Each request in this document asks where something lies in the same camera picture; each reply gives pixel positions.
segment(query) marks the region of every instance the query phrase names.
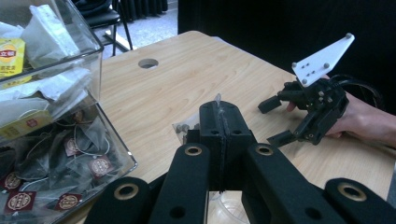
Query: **floor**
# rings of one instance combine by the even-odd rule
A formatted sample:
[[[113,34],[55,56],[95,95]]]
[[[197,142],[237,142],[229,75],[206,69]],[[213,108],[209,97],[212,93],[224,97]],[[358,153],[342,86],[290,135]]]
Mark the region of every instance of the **floor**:
[[[99,39],[105,40],[107,38],[105,32],[110,28],[98,29],[94,32]],[[168,10],[158,17],[129,21],[128,29],[134,49],[177,35],[177,2],[168,2]],[[125,40],[127,39],[122,22],[117,27],[117,33]],[[112,45],[106,45],[103,51],[103,59],[111,57],[112,50]],[[123,52],[122,48],[117,47],[116,55]]]

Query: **finger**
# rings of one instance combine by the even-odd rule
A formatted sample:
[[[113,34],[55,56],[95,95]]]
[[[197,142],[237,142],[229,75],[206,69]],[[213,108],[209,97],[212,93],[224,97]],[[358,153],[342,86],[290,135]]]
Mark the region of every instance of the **finger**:
[[[289,102],[288,106],[286,107],[286,110],[288,112],[293,111],[293,109],[296,107],[297,105],[294,102]]]
[[[342,132],[326,134],[326,136],[329,136],[329,137],[332,137],[332,138],[339,138],[339,137],[341,137],[342,135],[343,135]]]

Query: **yellow box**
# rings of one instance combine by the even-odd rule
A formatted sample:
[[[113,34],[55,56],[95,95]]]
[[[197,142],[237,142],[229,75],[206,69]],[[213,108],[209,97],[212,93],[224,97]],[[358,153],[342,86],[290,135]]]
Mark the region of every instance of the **yellow box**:
[[[25,43],[20,38],[0,38],[0,78],[22,72]]]

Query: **robotic arm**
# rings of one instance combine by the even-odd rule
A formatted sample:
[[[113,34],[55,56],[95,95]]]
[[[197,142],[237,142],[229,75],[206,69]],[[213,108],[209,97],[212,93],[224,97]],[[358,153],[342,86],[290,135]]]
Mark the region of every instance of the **robotic arm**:
[[[285,131],[268,138],[268,142],[282,147],[295,140],[311,142],[317,145],[334,123],[343,116],[348,99],[339,82],[322,78],[332,71],[341,56],[346,52],[355,37],[346,37],[329,47],[292,64],[297,80],[285,83],[285,88],[259,104],[265,114],[281,105],[281,101],[294,102],[308,114],[292,133]]]

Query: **chair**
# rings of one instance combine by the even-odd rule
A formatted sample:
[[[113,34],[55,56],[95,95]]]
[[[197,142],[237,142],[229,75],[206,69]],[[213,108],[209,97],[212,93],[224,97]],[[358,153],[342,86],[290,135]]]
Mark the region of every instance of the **chair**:
[[[110,25],[113,26],[113,31],[111,32],[112,36],[110,37],[111,41],[104,42],[103,44],[104,45],[113,44],[113,55],[112,56],[115,56],[116,55],[116,46],[117,46],[117,40],[116,40],[117,24],[120,21],[122,21],[124,29],[125,29],[125,34],[128,39],[129,48],[133,49],[133,45],[132,45],[131,36],[129,34],[128,24],[126,21],[126,17],[124,14],[124,9],[122,7],[121,0],[109,0],[109,1],[112,1],[112,6],[115,9],[113,9],[112,7],[109,7],[105,10],[96,11],[95,13],[90,13],[88,15],[86,13],[82,13],[79,8],[78,8],[78,10],[80,10],[81,15],[83,16],[85,21],[88,23],[88,25],[92,29],[107,27]]]

